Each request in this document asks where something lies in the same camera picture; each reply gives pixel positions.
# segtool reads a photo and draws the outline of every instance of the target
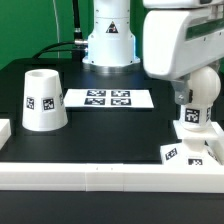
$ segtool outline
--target black sticker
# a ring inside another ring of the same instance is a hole
[[[112,22],[107,29],[106,33],[118,33],[117,27],[115,26],[114,22]]]
[[[199,124],[200,110],[186,109],[185,121],[190,123]]]
[[[104,106],[106,100],[103,98],[86,98],[85,105],[89,106]]]
[[[31,109],[31,110],[34,110],[34,99],[33,98],[27,97],[27,99],[26,99],[26,107]]]
[[[45,111],[54,110],[54,99],[53,98],[43,99],[43,108]]]
[[[207,119],[206,119],[206,122],[207,122],[208,120],[211,119],[211,112],[212,112],[212,108],[209,107],[209,108],[207,109]]]
[[[170,151],[166,154],[166,160],[170,160],[176,155],[177,155],[177,150],[173,149],[172,151]]]
[[[122,99],[111,99],[112,106],[131,106],[131,99],[122,98]]]
[[[61,103],[61,106],[62,106],[63,103],[64,103],[63,94],[60,94],[59,99],[60,99],[60,103]]]
[[[106,90],[88,90],[87,96],[103,97],[106,96]]]
[[[203,160],[202,159],[188,159],[188,164],[193,166],[202,166]]]
[[[130,91],[125,91],[125,90],[114,90],[114,91],[111,91],[111,96],[112,97],[130,97],[131,93]]]

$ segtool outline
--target white cylinder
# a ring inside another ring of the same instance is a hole
[[[39,69],[25,74],[23,127],[52,131],[68,122],[57,71]]]
[[[212,68],[204,67],[191,74],[188,84],[193,99],[181,106],[180,122],[188,130],[203,131],[211,123],[211,108],[221,89],[220,79]]]
[[[130,31],[130,0],[94,0],[94,30],[83,63],[125,67],[139,62]]]

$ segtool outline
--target white plastic casing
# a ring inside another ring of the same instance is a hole
[[[193,91],[193,100],[181,106],[180,122],[188,130],[202,131],[211,123],[211,108],[221,89],[220,79],[212,68],[204,67],[191,74],[188,84]]]
[[[210,3],[206,4],[207,2],[200,0],[143,0],[146,8],[198,8],[224,3],[223,0],[211,0]]]
[[[204,23],[211,9],[154,10],[144,23],[143,62],[150,77],[174,80],[223,57],[224,29],[186,39],[187,29]]]
[[[115,32],[109,33],[111,24]],[[135,56],[135,36],[130,31],[130,0],[94,0],[94,30],[88,38],[83,63],[124,67],[140,62]]]

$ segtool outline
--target white paper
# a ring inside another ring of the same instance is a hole
[[[69,89],[65,107],[154,108],[148,90]]]

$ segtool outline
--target white block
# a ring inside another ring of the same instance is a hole
[[[224,169],[199,166],[125,165],[125,192],[224,193]]]
[[[86,191],[123,191],[123,164],[88,164]]]
[[[9,119],[0,119],[0,150],[11,136]]]
[[[85,164],[0,163],[0,190],[85,191]]]
[[[188,131],[183,128],[180,121],[173,121],[178,139],[218,140],[224,137],[224,132],[217,122],[212,122],[205,131]]]

